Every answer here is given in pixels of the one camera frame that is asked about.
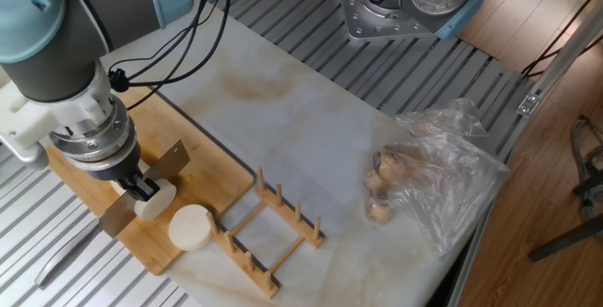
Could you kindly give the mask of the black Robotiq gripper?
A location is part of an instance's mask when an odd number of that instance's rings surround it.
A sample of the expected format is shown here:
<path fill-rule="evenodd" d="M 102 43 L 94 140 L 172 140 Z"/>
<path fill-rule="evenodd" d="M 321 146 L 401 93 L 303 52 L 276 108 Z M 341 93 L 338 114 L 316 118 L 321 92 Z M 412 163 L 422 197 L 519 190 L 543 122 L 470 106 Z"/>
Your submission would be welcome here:
<path fill-rule="evenodd" d="M 144 179 L 139 169 L 140 147 L 134 149 L 115 165 L 101 167 L 99 170 L 88 170 L 88 174 L 103 181 L 116 181 L 119 186 L 128 190 L 133 198 L 138 201 L 149 201 L 160 189 L 152 179 Z"/>

